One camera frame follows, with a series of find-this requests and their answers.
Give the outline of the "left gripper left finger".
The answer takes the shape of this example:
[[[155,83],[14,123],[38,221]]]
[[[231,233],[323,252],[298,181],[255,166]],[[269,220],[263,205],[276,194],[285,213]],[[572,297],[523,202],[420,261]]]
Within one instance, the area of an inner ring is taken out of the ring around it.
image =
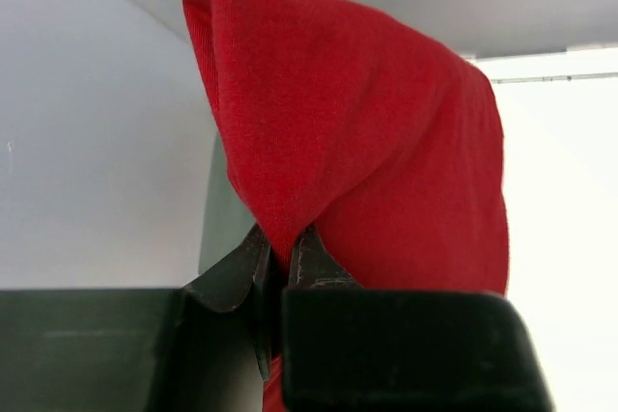
[[[263,380],[271,377],[270,264],[270,244],[255,225],[239,246],[183,287],[212,314],[242,314]]]

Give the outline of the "red t shirt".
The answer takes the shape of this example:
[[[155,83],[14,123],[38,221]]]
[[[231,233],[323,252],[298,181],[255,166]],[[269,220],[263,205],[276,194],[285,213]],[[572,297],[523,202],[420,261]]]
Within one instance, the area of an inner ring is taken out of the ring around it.
[[[347,0],[183,0],[227,175],[279,263],[315,226],[367,288],[504,293],[503,129],[468,61]]]

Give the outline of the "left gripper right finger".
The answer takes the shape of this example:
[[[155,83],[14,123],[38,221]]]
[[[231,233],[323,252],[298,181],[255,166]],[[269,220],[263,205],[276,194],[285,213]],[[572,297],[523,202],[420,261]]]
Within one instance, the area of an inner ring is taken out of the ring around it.
[[[360,289],[361,285],[327,252],[317,229],[311,225],[303,231],[293,249],[288,287]]]

